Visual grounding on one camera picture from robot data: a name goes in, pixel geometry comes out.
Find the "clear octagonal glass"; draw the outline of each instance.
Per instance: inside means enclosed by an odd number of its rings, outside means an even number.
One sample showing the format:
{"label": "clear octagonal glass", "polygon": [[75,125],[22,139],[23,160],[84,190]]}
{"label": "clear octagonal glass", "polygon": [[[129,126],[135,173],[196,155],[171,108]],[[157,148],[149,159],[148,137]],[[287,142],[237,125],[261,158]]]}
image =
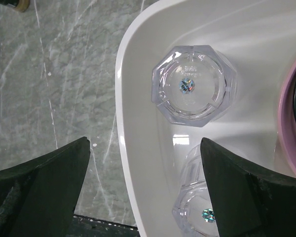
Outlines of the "clear octagonal glass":
{"label": "clear octagonal glass", "polygon": [[184,237],[219,236],[203,172],[200,145],[186,156],[172,214]]}
{"label": "clear octagonal glass", "polygon": [[152,71],[151,100],[174,124],[203,127],[236,93],[236,71],[209,45],[176,46]]}

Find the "gray marble surface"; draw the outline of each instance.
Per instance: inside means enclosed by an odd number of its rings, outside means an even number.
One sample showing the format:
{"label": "gray marble surface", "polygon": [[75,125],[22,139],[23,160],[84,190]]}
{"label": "gray marble surface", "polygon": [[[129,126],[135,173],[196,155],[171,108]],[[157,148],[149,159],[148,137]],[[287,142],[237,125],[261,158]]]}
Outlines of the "gray marble surface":
{"label": "gray marble surface", "polygon": [[119,43],[155,0],[31,0],[0,5],[0,170],[81,136],[91,158],[76,214],[135,225],[116,129]]}

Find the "white tray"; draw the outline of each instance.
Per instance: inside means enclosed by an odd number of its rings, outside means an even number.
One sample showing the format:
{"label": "white tray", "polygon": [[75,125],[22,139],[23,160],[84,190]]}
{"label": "white tray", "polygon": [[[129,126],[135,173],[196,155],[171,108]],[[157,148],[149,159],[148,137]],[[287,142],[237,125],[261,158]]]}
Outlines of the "white tray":
{"label": "white tray", "polygon": [[[150,101],[152,68],[175,45],[201,44],[236,67],[238,100],[203,128],[170,125]],[[278,94],[295,58],[296,0],[161,0],[135,19],[118,50],[115,89],[124,175],[142,237],[181,236],[171,209],[184,158],[202,137],[274,169]]]}

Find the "gray tabletop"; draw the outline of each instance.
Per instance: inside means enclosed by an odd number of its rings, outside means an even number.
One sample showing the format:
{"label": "gray tabletop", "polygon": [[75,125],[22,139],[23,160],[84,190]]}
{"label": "gray tabletop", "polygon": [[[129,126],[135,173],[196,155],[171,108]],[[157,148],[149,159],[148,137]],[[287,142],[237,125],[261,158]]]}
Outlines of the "gray tabletop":
{"label": "gray tabletop", "polygon": [[114,65],[131,22],[156,0],[0,5],[0,170],[87,136],[76,214],[135,225],[116,129]]}

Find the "wooden cap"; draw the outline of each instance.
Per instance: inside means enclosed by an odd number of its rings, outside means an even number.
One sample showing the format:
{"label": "wooden cap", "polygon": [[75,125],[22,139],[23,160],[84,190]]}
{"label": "wooden cap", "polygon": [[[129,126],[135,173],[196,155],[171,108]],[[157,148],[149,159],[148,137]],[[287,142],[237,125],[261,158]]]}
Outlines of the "wooden cap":
{"label": "wooden cap", "polygon": [[24,12],[28,9],[30,5],[30,0],[19,0],[19,4],[14,8],[14,10],[19,12]]}

